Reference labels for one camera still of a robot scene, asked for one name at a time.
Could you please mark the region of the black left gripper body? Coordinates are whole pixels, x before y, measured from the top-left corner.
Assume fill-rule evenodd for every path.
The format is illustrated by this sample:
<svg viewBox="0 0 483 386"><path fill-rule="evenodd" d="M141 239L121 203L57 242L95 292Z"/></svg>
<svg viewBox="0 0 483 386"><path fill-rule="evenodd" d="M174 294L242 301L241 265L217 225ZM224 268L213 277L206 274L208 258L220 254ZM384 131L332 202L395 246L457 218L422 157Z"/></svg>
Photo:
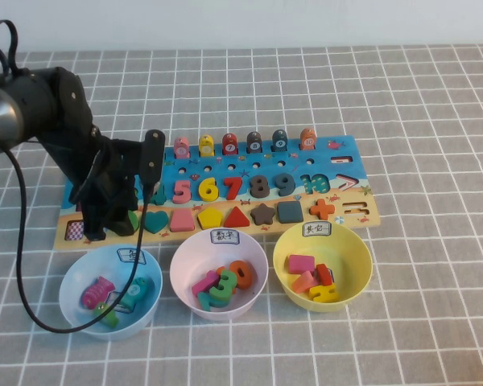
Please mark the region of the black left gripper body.
<svg viewBox="0 0 483 386"><path fill-rule="evenodd" d="M70 201L80 205L85 220L110 220L116 211L136 209L134 175L141 143L97 135L90 145L90 164L84 168L84 179L74 182Z"/></svg>

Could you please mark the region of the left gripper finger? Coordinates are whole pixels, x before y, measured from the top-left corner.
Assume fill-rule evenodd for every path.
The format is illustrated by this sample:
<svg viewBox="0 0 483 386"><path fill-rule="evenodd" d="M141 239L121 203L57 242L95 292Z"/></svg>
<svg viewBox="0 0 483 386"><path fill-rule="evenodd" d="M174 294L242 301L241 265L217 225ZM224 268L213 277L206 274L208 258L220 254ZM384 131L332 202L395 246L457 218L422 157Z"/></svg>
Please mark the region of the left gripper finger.
<svg viewBox="0 0 483 386"><path fill-rule="evenodd" d="M115 211L105 227L118 236L132 236L137 231L137 214L134 211Z"/></svg>
<svg viewBox="0 0 483 386"><path fill-rule="evenodd" d="M88 216L83 219L84 235L88 240L104 240L105 232L102 220L96 216Z"/></svg>

